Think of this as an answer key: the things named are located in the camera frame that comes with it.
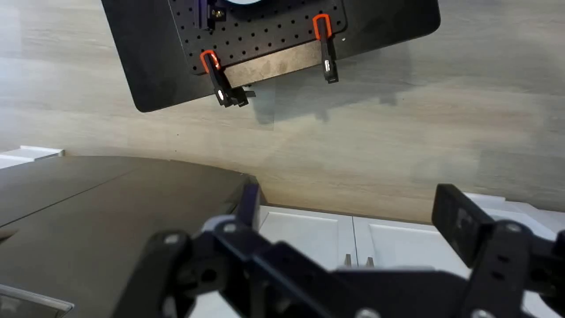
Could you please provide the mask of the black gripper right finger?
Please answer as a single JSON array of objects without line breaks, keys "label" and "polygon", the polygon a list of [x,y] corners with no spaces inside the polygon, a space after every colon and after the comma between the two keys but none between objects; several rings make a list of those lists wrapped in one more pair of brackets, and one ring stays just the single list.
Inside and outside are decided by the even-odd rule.
[{"label": "black gripper right finger", "polygon": [[539,236],[514,218],[493,218],[453,183],[438,183],[431,220],[472,269],[461,303],[465,318],[534,318],[523,308],[534,291],[565,314],[565,234]]}]

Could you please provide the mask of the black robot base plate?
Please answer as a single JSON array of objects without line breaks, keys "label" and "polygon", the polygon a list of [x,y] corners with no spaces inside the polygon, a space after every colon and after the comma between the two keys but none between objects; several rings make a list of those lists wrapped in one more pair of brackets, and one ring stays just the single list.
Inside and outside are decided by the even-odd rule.
[{"label": "black robot base plate", "polygon": [[101,0],[142,112],[214,93],[200,52],[214,49],[234,87],[322,66],[313,17],[332,19],[336,63],[426,36],[440,0]]}]

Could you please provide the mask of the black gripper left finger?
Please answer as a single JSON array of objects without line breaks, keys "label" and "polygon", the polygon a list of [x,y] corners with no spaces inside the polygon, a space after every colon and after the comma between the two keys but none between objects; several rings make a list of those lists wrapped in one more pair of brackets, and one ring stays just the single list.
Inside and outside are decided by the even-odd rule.
[{"label": "black gripper left finger", "polygon": [[115,318],[189,318],[218,292],[241,318],[329,318],[327,269],[288,243],[255,229],[260,185],[248,181],[230,213],[211,216],[198,236],[154,232],[126,284]]}]

